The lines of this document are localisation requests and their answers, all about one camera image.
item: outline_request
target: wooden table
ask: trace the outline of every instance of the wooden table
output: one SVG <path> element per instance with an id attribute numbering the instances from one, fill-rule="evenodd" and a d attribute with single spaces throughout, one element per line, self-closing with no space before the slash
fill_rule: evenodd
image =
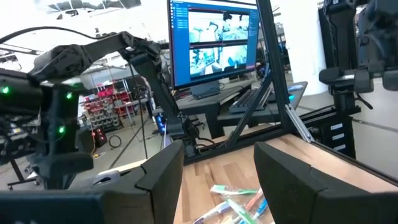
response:
<path id="1" fill-rule="evenodd" d="M 268 124 L 253 127 L 243 131 L 247 134 L 259 129 L 267 128 Z M 227 137 L 214 139 L 215 142 L 224 141 Z M 334 155 L 309 144 L 291 134 L 267 141 L 268 144 L 291 156 L 311 164 L 320 171 L 357 186 L 368 192 L 395 192 L 398 187 L 392 185 Z M 242 189 L 258 189 L 260 187 L 253 159 L 253 146 L 238 151 L 223 154 L 205 161 L 185 166 L 177 210 L 176 224 L 193 223 L 207 211 L 214 208 L 223 200 L 216 194 L 210 193 L 214 184 L 230 185 Z M 145 160 L 138 161 L 117 170 L 127 170 L 141 165 Z M 227 218 L 219 215 L 206 223 L 222 223 Z M 262 216 L 261 223 L 271 224 L 273 218 L 269 209 Z"/>

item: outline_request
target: power cord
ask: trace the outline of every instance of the power cord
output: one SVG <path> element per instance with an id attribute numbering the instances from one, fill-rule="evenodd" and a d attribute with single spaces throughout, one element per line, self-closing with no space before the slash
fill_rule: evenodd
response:
<path id="1" fill-rule="evenodd" d="M 142 141 L 144 142 L 145 157 L 146 157 L 146 159 L 148 159 L 147 144 L 146 144 L 146 140 L 145 140 L 145 127 L 144 127 L 145 124 L 144 124 L 144 117 L 142 115 L 141 97 L 140 97 L 140 94 L 139 94 L 139 90 L 138 90 L 138 85 L 137 85 L 136 79 L 134 78 L 134 72 L 132 70 L 132 67 L 131 67 L 130 63 L 129 63 L 129 68 L 130 68 L 130 72 L 131 72 L 131 75 L 132 75 L 132 82 L 134 84 L 134 88 L 136 89 L 137 96 L 138 96 L 139 113 L 140 113 L 140 116 L 141 116 L 141 125 L 142 125 L 142 128 L 141 128 L 142 129 Z"/>
<path id="2" fill-rule="evenodd" d="M 72 30 L 72 29 L 67 29 L 67 28 L 63 28 L 63 27 L 57 27 L 57 26 L 42 26 L 42 27 L 31 27 L 31 28 L 26 28 L 26 29 L 22 29 L 16 32 L 13 32 L 9 35 L 6 35 L 5 37 L 0 38 L 0 44 L 3 44 L 5 42 L 7 42 L 8 40 L 11 40 L 19 35 L 22 34 L 26 34 L 28 32 L 32 32 L 32 31 L 37 31 L 37 30 L 45 30 L 45 29 L 52 29 L 52 30 L 64 30 L 64 31 L 68 31 L 68 32 L 72 32 L 75 34 L 79 34 L 82 35 L 83 37 L 87 37 L 89 39 L 93 39 L 93 40 L 101 40 L 103 38 L 107 38 L 107 36 L 102 36 L 102 37 L 92 37 L 89 36 L 87 34 Z"/>

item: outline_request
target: green led light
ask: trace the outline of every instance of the green led light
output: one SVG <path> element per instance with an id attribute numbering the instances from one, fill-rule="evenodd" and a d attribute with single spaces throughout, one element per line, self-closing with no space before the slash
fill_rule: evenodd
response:
<path id="1" fill-rule="evenodd" d="M 58 128 L 58 132 L 59 132 L 60 134 L 65 133 L 65 127 L 64 127 L 64 126 L 59 127 L 59 128 Z"/>
<path id="2" fill-rule="evenodd" d="M 72 93 L 68 93 L 68 94 L 67 94 L 67 99 L 68 99 L 68 100 L 72 99 L 72 96 L 73 96 Z"/>
<path id="3" fill-rule="evenodd" d="M 4 86 L 1 88 L 2 94 L 8 94 L 10 92 L 10 88 L 8 86 Z"/>

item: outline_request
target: monitor screen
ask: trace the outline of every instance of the monitor screen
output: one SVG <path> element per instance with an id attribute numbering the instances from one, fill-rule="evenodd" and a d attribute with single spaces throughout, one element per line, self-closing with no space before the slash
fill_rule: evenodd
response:
<path id="1" fill-rule="evenodd" d="M 169 0 L 174 88 L 255 69 L 259 14 L 254 4 Z"/>

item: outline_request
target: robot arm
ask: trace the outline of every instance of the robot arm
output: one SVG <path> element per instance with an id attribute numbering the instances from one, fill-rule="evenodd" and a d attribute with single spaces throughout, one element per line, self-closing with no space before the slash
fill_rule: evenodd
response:
<path id="1" fill-rule="evenodd" d="M 356 92 L 368 93 L 373 91 L 372 78 L 380 74 L 385 89 L 398 91 L 398 2 L 340 0 L 335 3 L 329 0 L 325 1 L 324 11 L 330 16 L 363 4 L 368 5 L 358 20 L 358 67 L 347 70 L 339 64 L 339 67 L 328 68 L 320 72 L 320 81 L 327 85 L 353 85 Z M 346 24 L 335 26 L 337 31 L 344 31 Z M 348 52 L 348 47 L 355 46 L 347 45 L 340 52 Z"/>
<path id="2" fill-rule="evenodd" d="M 92 168 L 91 157 L 76 152 L 74 141 L 71 141 L 75 138 L 76 121 L 70 118 L 76 118 L 77 109 L 74 111 L 70 108 L 77 108 L 78 100 L 65 99 L 66 93 L 72 90 L 65 89 L 61 82 L 82 74 L 96 60 L 115 51 L 149 82 L 167 118 L 169 136 L 172 139 L 183 139 L 186 156 L 194 154 L 193 146 L 199 132 L 189 118 L 178 109 L 163 80 L 158 44 L 134 37 L 128 32 L 121 32 L 87 45 L 62 45 L 38 56 L 34 62 L 34 69 L 28 74 L 21 74 L 18 80 L 13 75 L 0 74 L 4 80 L 2 85 L 11 86 L 13 92 L 8 95 L 0 94 L 1 114 L 32 116 L 40 112 L 43 118 L 40 126 L 45 141 L 36 149 L 36 158 L 33 161 L 48 184 L 48 189 L 67 189 L 71 176 Z M 53 85 L 45 86 L 44 81 Z M 35 96 L 35 100 L 27 110 L 24 100 L 20 99 L 28 99 L 28 96 Z M 67 136 L 57 133 L 60 126 L 69 129 L 65 134 Z M 7 155 L 17 151 L 14 148 L 6 150 L 10 151 Z M 0 157 L 0 160 L 6 162 L 10 158 Z"/>

